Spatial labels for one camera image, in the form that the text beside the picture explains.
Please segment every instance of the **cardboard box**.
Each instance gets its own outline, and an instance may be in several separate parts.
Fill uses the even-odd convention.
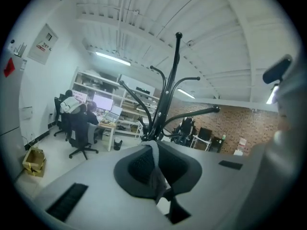
[[[28,174],[43,177],[46,166],[43,150],[31,147],[24,158],[23,166]]]

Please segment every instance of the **gray floor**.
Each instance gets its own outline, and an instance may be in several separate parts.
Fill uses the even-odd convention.
[[[50,130],[49,136],[35,144],[35,146],[43,150],[45,153],[46,167],[44,176],[35,177],[23,172],[15,183],[16,188],[30,199],[34,199],[48,184],[85,161],[85,157],[82,153],[74,155],[72,159],[69,158],[69,154],[74,152],[75,148],[73,148],[69,142],[65,141],[64,134],[58,134],[54,137],[53,134],[57,131],[58,128],[53,127]],[[134,136],[122,135],[119,133],[115,133],[114,137],[123,140],[121,149],[129,149],[141,142],[141,139],[134,138]],[[86,152],[88,159],[90,160],[97,156],[104,156],[108,153],[108,142],[109,137],[103,135],[102,140],[98,140],[96,144],[92,145],[92,148],[97,149],[99,153]],[[169,202],[162,198],[158,204],[158,208],[163,214],[167,214],[169,210]]]

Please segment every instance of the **ceiling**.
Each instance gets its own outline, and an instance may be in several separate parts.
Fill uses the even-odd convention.
[[[92,64],[111,74],[128,72],[156,88],[161,77],[149,67],[169,75],[175,33],[181,32],[176,79],[200,76],[180,85],[196,99],[265,104],[272,85],[263,83],[263,72],[285,54],[295,57],[299,48],[274,0],[76,0],[76,5],[86,49],[131,61],[131,67],[110,67],[92,54]]]

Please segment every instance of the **fluorescent light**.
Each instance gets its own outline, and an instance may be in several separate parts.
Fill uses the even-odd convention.
[[[118,58],[115,58],[115,57],[113,57],[113,56],[108,56],[108,55],[105,55],[105,54],[102,54],[102,53],[99,53],[99,52],[96,52],[96,54],[97,54],[98,56],[102,56],[102,57],[105,57],[105,58],[108,58],[108,59],[117,61],[117,62],[122,63],[122,64],[125,64],[125,65],[127,65],[127,66],[131,66],[130,62],[128,62],[128,61],[124,61],[124,60],[122,60],[122,59],[118,59]]]
[[[178,90],[178,91],[180,91],[181,93],[186,94],[188,97],[191,97],[191,98],[195,99],[195,97],[194,97],[194,96],[192,96],[192,95],[188,94],[187,92],[184,92],[184,91],[183,91],[183,90],[181,90],[181,89],[177,89],[177,90]]]
[[[267,104],[272,104],[273,103],[273,98],[275,96],[275,92],[278,90],[279,86],[278,85],[275,85],[273,90],[272,90],[272,93],[267,101]]]

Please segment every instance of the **brick wall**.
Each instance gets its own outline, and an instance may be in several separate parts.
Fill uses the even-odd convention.
[[[211,104],[189,103],[176,100],[172,101],[167,118],[189,111],[197,111],[211,107]],[[200,127],[212,130],[212,135],[222,138],[226,135],[221,152],[233,154],[240,138],[247,140],[245,155],[258,143],[266,142],[273,137],[278,126],[278,114],[275,112],[257,110],[252,112],[248,108],[219,105],[219,113],[195,116],[197,131]],[[166,126],[173,131],[182,119],[175,120]]]

